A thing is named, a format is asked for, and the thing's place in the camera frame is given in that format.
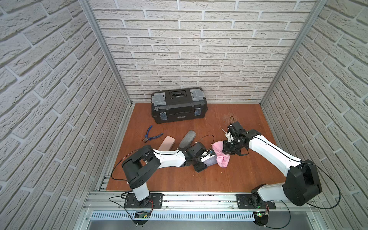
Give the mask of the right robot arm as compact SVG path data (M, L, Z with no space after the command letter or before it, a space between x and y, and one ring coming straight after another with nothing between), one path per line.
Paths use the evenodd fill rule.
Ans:
M272 163L286 177L285 182L261 185L252 190L251 202L260 206L269 201L290 201L303 206L322 192L317 166L280 149L258 131L228 129L223 142L223 153L240 155L241 149L252 150Z

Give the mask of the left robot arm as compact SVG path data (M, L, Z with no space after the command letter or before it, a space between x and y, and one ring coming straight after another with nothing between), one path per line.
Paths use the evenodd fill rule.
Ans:
M214 151L200 142L173 151L156 150L146 145L123 161L122 169L136 200L142 202L150 197L147 181L158 169L193 166L196 172L201 172L209 166L208 161L215 159Z

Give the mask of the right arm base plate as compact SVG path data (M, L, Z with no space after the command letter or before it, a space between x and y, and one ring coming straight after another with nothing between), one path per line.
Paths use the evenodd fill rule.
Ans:
M272 201L263 201L255 194L236 194L238 209L276 209Z

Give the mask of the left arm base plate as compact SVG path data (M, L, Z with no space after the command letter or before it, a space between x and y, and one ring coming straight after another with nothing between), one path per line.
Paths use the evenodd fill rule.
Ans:
M162 193L151 193L147 198L138 201L134 193L125 197L124 208L126 209L160 209L163 203Z

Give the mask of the pink microfibre cloth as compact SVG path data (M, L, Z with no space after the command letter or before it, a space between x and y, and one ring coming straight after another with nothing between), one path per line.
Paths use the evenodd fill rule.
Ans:
M217 164L221 168L226 168L229 164L229 161L230 161L230 155L225 154L225 153L222 152L224 150L223 141L217 141L217 142L213 143L212 144L212 149L214 150L214 152L216 154Z

